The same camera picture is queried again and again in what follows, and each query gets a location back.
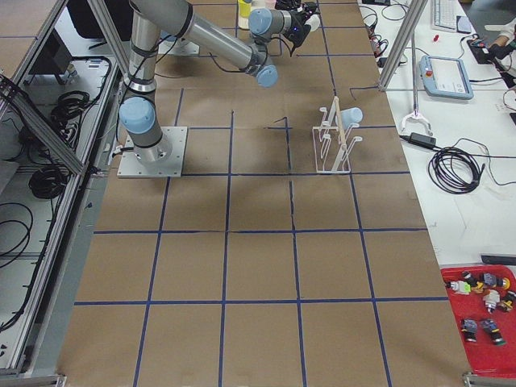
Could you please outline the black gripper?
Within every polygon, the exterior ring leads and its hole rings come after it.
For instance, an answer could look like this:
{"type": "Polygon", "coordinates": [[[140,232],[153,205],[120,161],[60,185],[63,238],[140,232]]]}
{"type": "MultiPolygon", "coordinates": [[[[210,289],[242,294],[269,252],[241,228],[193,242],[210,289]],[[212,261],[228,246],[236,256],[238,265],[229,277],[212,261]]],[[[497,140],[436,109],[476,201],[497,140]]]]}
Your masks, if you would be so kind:
{"type": "Polygon", "coordinates": [[[296,10],[291,10],[289,14],[291,24],[288,30],[288,40],[292,43],[303,43],[310,34],[305,22],[311,15],[318,15],[318,5],[316,3],[302,3],[296,10]]]}

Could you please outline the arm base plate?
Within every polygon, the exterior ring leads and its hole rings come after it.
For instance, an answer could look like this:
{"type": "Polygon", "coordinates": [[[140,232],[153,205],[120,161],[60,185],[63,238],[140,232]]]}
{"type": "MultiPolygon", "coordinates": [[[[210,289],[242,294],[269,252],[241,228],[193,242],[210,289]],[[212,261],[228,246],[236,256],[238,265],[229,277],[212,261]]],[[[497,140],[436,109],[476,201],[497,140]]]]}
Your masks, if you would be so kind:
{"type": "Polygon", "coordinates": [[[120,178],[180,177],[183,169],[188,127],[162,127],[162,139],[152,148],[139,148],[130,135],[126,147],[133,148],[121,156],[120,178]]]}

